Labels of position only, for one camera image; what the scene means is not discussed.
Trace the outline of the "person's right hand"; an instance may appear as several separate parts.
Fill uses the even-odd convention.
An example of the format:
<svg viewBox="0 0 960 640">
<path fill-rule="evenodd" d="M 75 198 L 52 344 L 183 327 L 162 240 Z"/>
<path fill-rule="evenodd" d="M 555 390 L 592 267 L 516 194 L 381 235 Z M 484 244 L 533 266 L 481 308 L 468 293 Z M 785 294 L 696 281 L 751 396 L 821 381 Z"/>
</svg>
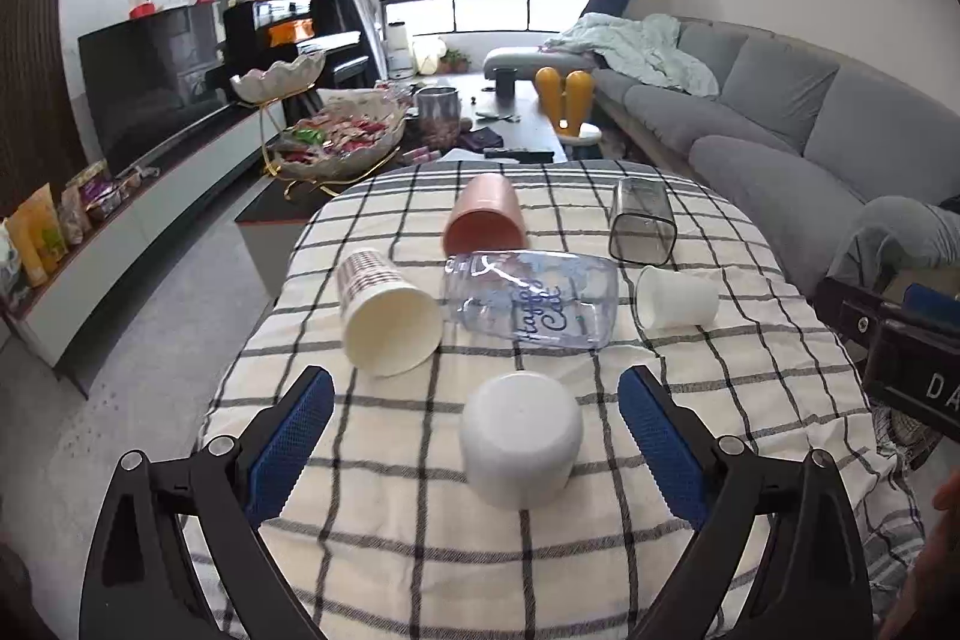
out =
<svg viewBox="0 0 960 640">
<path fill-rule="evenodd" d="M 934 531 L 924 542 L 895 608 L 878 637 L 896 638 L 924 601 L 929 601 L 947 576 L 947 562 L 958 551 L 958 471 L 935 491 L 932 508 L 939 513 Z"/>
</svg>

